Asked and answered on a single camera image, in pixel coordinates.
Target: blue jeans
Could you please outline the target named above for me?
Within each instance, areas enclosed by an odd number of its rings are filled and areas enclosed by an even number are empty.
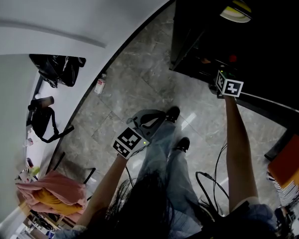
[[[164,121],[158,128],[147,149],[138,180],[141,180],[146,173],[159,172],[162,181],[166,182],[167,196],[174,209],[196,220],[188,201],[198,204],[198,198],[188,176],[185,152],[173,150],[168,158],[174,131],[175,125],[169,121]]]

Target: sneaker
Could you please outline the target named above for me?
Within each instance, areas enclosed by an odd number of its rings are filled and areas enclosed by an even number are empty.
[[[178,144],[176,145],[176,148],[175,148],[175,149],[179,149],[179,150],[181,150],[181,151],[187,152],[188,149],[189,149],[189,144],[190,144],[189,138],[188,138],[188,137],[183,137],[183,138],[178,142]]]
[[[175,123],[179,114],[180,114],[179,108],[177,106],[173,106],[167,111],[166,120]]]

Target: marble floor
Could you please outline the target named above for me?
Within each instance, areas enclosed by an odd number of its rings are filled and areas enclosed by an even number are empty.
[[[65,151],[66,156],[58,170],[78,181],[84,181],[90,169],[95,167],[96,172],[88,183],[90,192],[116,157],[110,144],[117,130],[126,119],[142,109],[166,111],[172,105],[180,107],[175,139],[190,138],[186,158],[189,176],[198,196],[203,192],[195,172],[214,174],[219,151],[226,141],[225,104],[211,94],[206,83],[168,69],[173,15],[174,4],[148,24],[113,62],[107,70],[102,94],[98,96],[92,91],[88,95],[74,119],[75,130],[64,137],[52,161],[56,163]],[[239,110],[250,139],[260,200],[275,208],[279,200],[275,188],[266,180],[268,162],[264,154],[285,128],[244,107],[239,107]],[[145,151],[128,162],[133,178],[138,175],[144,155]],[[228,190],[225,156],[223,153],[219,161],[217,181]],[[125,171],[121,181],[127,178]],[[201,181],[212,196],[212,182],[204,178]],[[227,213],[228,201],[218,189],[216,198]]]

